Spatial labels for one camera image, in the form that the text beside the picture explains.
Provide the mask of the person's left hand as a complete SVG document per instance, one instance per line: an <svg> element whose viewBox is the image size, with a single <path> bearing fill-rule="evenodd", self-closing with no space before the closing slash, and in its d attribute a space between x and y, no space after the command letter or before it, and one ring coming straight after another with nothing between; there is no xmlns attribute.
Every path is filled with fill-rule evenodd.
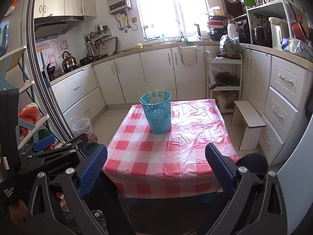
<svg viewBox="0 0 313 235"><path fill-rule="evenodd" d="M15 204L8 207L11 220L17 226L21 234L27 234L26 218L28 208L23 200L18 200Z"/></svg>

